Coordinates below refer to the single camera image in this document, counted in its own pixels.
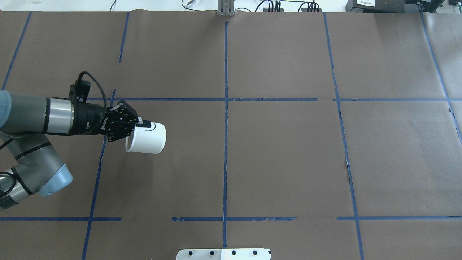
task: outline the black marking on cup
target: black marking on cup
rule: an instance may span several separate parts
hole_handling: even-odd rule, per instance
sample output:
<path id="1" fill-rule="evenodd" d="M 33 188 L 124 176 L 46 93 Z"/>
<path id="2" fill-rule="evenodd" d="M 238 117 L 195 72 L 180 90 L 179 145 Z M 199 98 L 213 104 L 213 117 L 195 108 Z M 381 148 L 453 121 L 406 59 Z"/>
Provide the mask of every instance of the black marking on cup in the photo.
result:
<path id="1" fill-rule="evenodd" d="M 156 129 L 156 123 L 153 123 L 153 124 L 154 124 L 154 128 L 153 128 L 153 129 L 151 129 L 151 130 L 145 130 L 145 132 L 150 132 L 150 131 L 152 131 L 152 130 Z"/>

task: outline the metal bracket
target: metal bracket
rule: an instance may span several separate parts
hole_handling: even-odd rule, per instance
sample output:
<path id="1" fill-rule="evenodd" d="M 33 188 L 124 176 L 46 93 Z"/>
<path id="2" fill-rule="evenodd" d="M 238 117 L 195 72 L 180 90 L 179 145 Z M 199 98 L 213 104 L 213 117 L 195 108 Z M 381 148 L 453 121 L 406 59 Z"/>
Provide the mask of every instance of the metal bracket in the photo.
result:
<path id="1" fill-rule="evenodd" d="M 218 16 L 234 16 L 234 0 L 218 0 Z"/>
<path id="2" fill-rule="evenodd" d="M 271 260 L 271 250 L 264 248 L 183 249 L 176 260 Z"/>

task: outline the black cable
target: black cable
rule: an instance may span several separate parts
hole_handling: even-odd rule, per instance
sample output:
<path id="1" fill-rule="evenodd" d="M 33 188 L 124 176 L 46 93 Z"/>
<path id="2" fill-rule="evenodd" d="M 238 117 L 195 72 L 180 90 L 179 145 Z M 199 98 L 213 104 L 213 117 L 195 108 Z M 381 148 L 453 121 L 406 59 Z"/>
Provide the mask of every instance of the black cable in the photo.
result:
<path id="1" fill-rule="evenodd" d="M 11 184 L 11 187 L 6 192 L 3 192 L 2 194 L 0 194 L 0 198 L 3 198 L 4 196 L 7 196 L 8 194 L 10 194 L 10 192 L 14 189 L 14 187 L 16 186 L 17 180 L 16 180 L 16 177 L 12 173 L 2 172 L 0 173 L 0 175 L 10 176 L 13 179 L 13 183 Z"/>
<path id="2" fill-rule="evenodd" d="M 251 10 L 249 10 L 249 9 L 247 9 L 247 8 L 245 8 L 245 7 L 239 7 L 239 8 L 236 9 L 236 10 L 239 10 L 239 9 L 245 9 L 245 10 L 247 10 L 247 11 L 249 11 L 249 12 L 252 12 Z"/>
<path id="3" fill-rule="evenodd" d="M 114 0 L 114 3 L 112 3 L 111 8 L 109 8 L 109 12 L 112 10 L 112 7 L 116 4 L 117 0 Z"/>
<path id="4" fill-rule="evenodd" d="M 0 150 L 2 150 L 3 148 L 5 148 L 5 146 L 7 146 L 9 143 L 13 142 L 14 138 L 11 138 L 10 140 L 4 142 L 2 145 L 0 145 Z"/>
<path id="5" fill-rule="evenodd" d="M 266 2 L 266 1 L 268 1 L 268 11 L 269 11 L 269 8 L 270 8 L 270 4 L 269 4 L 269 3 L 271 3 L 271 6 L 273 6 L 274 3 L 273 3 L 273 1 L 271 1 L 271 0 L 264 0 L 264 1 L 261 1 L 261 3 L 257 5 L 257 8 L 255 8 L 255 12 L 258 11 L 258 8 L 259 8 L 264 2 Z"/>
<path id="6" fill-rule="evenodd" d="M 311 12 L 319 12 L 319 4 L 317 4 L 317 3 L 314 2 L 314 1 L 313 1 L 313 3 L 311 3 L 311 4 L 312 4 L 312 6 L 313 6 L 312 8 L 310 7 Z"/>
<path id="7" fill-rule="evenodd" d="M 292 2 L 292 3 L 306 3 L 306 1 L 289 1 L 289 0 L 279 0 L 282 2 Z"/>
<path id="8" fill-rule="evenodd" d="M 303 6 L 304 4 L 307 4 L 307 5 L 308 5 L 308 6 L 307 6 L 307 11 L 308 11 L 308 9 L 310 8 L 310 3 L 308 3 L 308 2 L 303 2 L 303 4 L 301 4 L 300 7 L 298 8 L 298 11 L 297 11 L 297 12 L 299 12 L 299 11 L 302 9 L 302 6 Z"/>
<path id="9" fill-rule="evenodd" d="M 104 116 L 106 115 L 106 109 L 108 108 L 108 102 L 106 100 L 106 94 L 104 94 L 104 90 L 103 88 L 101 87 L 101 85 L 98 83 L 98 81 L 95 79 L 95 77 L 93 77 L 93 75 L 91 75 L 90 73 L 86 72 L 86 71 L 82 71 L 80 74 L 79 74 L 79 79 L 77 80 L 77 83 L 80 84 L 80 82 L 82 81 L 82 77 L 84 75 L 88 75 L 95 83 L 96 85 L 98 86 L 99 88 L 99 91 L 101 92 L 101 95 L 103 96 L 103 102 L 104 102 L 104 110 L 103 112 L 101 113 L 101 117 L 99 118 L 98 122 L 96 124 L 94 124 L 89 130 L 86 130 L 84 133 L 86 132 L 92 132 L 104 119 Z"/>
<path id="10" fill-rule="evenodd" d="M 274 4 L 274 12 L 280 12 L 280 11 L 281 11 L 281 2 L 276 0 L 276 2 Z"/>

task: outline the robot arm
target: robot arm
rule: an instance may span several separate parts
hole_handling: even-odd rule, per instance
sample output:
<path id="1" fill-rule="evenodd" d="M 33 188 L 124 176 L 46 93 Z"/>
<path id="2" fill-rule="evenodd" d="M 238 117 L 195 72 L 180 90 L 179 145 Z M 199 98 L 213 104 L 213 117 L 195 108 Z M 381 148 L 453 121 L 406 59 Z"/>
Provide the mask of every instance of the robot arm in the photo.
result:
<path id="1" fill-rule="evenodd" d="M 45 134 L 103 134 L 108 142 L 126 138 L 127 151 L 152 154 L 164 148 L 165 127 L 138 117 L 125 101 L 119 101 L 114 107 L 106 107 L 106 102 L 104 107 L 88 104 L 90 83 L 82 80 L 82 75 L 71 85 L 67 99 L 0 91 L 0 138 L 18 162 L 17 166 L 0 173 L 0 210 L 37 192 L 43 197 L 49 196 L 71 183 L 72 175 Z M 140 143 L 141 149 L 132 149 Z"/>

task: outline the light blue joint cap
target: light blue joint cap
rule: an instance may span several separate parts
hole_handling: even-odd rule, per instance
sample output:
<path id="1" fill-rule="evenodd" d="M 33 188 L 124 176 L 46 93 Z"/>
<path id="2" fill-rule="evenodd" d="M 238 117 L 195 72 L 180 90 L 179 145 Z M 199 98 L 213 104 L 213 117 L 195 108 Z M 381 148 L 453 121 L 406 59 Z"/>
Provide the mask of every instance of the light blue joint cap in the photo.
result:
<path id="1" fill-rule="evenodd" d="M 11 111 L 11 95 L 6 90 L 0 90 L 0 128 L 2 128 Z"/>
<path id="2" fill-rule="evenodd" d="M 65 164 L 48 180 L 48 182 L 38 191 L 42 197 L 48 197 L 51 194 L 66 187 L 72 182 L 72 175 Z"/>

